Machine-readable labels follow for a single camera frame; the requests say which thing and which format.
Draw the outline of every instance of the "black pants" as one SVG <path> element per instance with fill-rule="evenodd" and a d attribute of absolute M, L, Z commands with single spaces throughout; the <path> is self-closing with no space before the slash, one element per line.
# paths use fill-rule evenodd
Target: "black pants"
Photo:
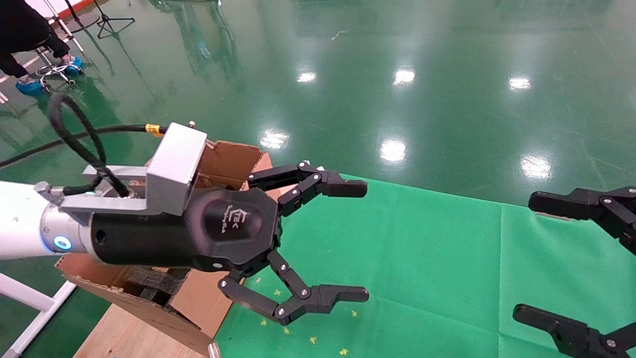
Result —
<path fill-rule="evenodd" d="M 53 51 L 53 56 L 58 59 L 68 54 L 70 50 L 69 46 L 57 37 L 52 27 L 50 27 L 50 37 L 40 46 L 50 48 Z M 36 47 L 38 47 L 37 44 L 24 44 L 22 48 L 16 49 L 16 52 L 31 51 L 35 50 Z M 29 74 L 29 72 L 13 58 L 12 54 L 0 54 L 0 70 L 6 75 L 14 77 L 22 77 Z"/>

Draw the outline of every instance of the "green floor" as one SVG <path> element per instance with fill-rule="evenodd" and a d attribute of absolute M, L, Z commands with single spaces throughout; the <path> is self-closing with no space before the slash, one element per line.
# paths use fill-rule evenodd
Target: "green floor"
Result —
<path fill-rule="evenodd" d="M 61 85 L 95 125 L 195 120 L 212 139 L 267 149 L 276 164 L 308 159 L 518 205 L 535 190 L 633 184 L 633 1 L 226 0 L 221 11 L 131 2 L 104 5 L 137 19 L 119 39 L 78 34 L 86 78 Z M 11 103 L 0 109 L 0 160 L 55 138 L 43 102 L 10 81 L 0 90 Z M 142 164 L 158 143 L 104 142 L 112 164 Z M 74 184 L 82 167 L 53 150 L 0 180 Z M 51 263 L 0 262 L 0 271 L 52 294 L 61 279 Z M 106 307 L 75 293 L 26 356 L 72 356 Z M 0 298 L 0 352 L 33 316 Z"/>

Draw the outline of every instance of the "cardboard flap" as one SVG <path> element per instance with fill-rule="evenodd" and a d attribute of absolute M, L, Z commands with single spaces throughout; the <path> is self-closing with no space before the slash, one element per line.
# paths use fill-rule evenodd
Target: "cardboard flap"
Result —
<path fill-rule="evenodd" d="M 121 289 L 104 289 L 103 287 L 96 287 L 84 280 L 78 280 L 67 275 L 63 276 L 77 286 L 117 304 L 124 310 L 139 317 L 145 323 L 173 337 L 198 353 L 207 354 L 207 346 L 212 343 L 212 338 L 199 329 L 193 329 L 192 323 L 183 319 L 178 314 L 165 311 L 158 304 L 154 304 L 145 299 L 122 294 L 122 292 L 120 292 Z"/>
<path fill-rule="evenodd" d="M 79 277 L 97 285 L 113 286 L 128 266 L 100 264 L 88 254 L 68 254 L 61 257 L 55 267 L 71 277 Z"/>
<path fill-rule="evenodd" d="M 217 141 L 207 144 L 199 171 L 205 175 L 219 175 L 246 180 L 263 152 L 252 145 Z"/>
<path fill-rule="evenodd" d="M 171 307 L 214 337 L 232 304 L 217 287 L 227 274 L 191 269 L 179 292 L 172 297 Z"/>

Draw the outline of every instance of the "white metal frame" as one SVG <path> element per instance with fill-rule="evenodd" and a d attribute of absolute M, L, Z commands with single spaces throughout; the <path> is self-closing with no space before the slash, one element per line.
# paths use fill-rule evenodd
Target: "white metal frame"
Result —
<path fill-rule="evenodd" d="M 59 15 L 57 14 L 57 12 L 55 11 L 55 8 L 53 7 L 53 5 L 51 5 L 51 3 L 49 2 L 49 0 L 42 0 L 44 1 L 44 3 L 46 4 L 46 6 L 48 7 L 49 10 L 51 10 L 51 13 L 53 14 L 53 18 L 51 18 L 48 21 L 49 25 L 53 25 L 54 23 L 58 23 L 60 24 L 60 27 L 62 28 L 62 30 L 64 30 L 64 32 L 66 33 L 66 38 L 63 40 L 64 42 L 68 42 L 69 40 L 72 40 L 75 45 L 78 47 L 78 50 L 80 52 L 84 52 L 84 48 L 82 48 L 82 46 L 80 45 L 80 43 L 78 42 L 78 40 L 75 38 L 75 36 L 73 36 L 73 34 L 70 32 L 69 28 L 66 27 L 66 24 L 64 23 L 64 21 L 62 21 L 62 19 L 59 17 Z M 39 57 L 35 57 L 29 61 L 27 61 L 27 63 L 25 63 L 23 66 L 24 68 L 29 67 L 30 65 L 34 64 L 37 60 L 39 59 Z M 2 78 L 0 78 L 0 83 L 3 83 L 4 81 L 6 81 L 9 78 L 9 76 L 4 76 Z M 7 103 L 9 101 L 9 99 L 2 93 L 0 92 L 0 104 L 4 104 Z"/>
<path fill-rule="evenodd" d="M 42 292 L 0 273 L 0 294 L 40 311 L 2 358 L 20 357 L 75 287 L 74 283 L 66 281 L 53 297 L 48 297 Z"/>

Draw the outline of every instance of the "coiled black cable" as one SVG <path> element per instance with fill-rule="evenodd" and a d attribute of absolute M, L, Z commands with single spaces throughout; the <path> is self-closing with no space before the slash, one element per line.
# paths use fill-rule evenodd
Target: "coiled black cable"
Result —
<path fill-rule="evenodd" d="M 146 129 L 147 124 L 116 124 L 116 125 L 106 125 L 104 127 L 96 128 L 95 132 L 97 134 L 106 134 L 106 133 L 117 133 L 117 132 L 148 132 Z M 165 134 L 167 128 L 160 127 L 159 133 Z M 81 138 L 88 137 L 88 132 L 81 132 L 77 134 L 73 134 L 73 138 L 79 140 Z M 36 155 L 38 153 L 44 152 L 45 150 L 49 150 L 57 147 L 58 145 L 62 145 L 64 142 L 62 140 L 54 140 L 47 144 L 41 145 L 37 148 L 30 149 L 24 153 L 20 153 L 14 157 L 11 157 L 5 161 L 0 162 L 0 169 L 6 168 L 12 164 L 15 164 L 21 160 L 24 160 L 32 155 Z"/>
<path fill-rule="evenodd" d="M 81 125 L 86 129 L 88 136 L 93 141 L 93 145 L 97 151 L 98 157 L 94 156 L 83 144 L 74 138 L 62 121 L 62 103 L 66 104 L 75 114 Z M 102 180 L 106 180 L 120 197 L 129 195 L 126 185 L 121 182 L 113 172 L 106 167 L 106 151 L 104 145 L 95 132 L 95 127 L 88 121 L 84 112 L 69 96 L 65 94 L 56 94 L 51 97 L 48 103 L 48 119 L 51 122 L 53 130 L 60 136 L 60 139 L 73 149 L 82 159 L 91 165 L 97 171 L 98 176 L 88 185 L 78 187 L 64 187 L 65 196 L 76 195 L 95 190 Z"/>

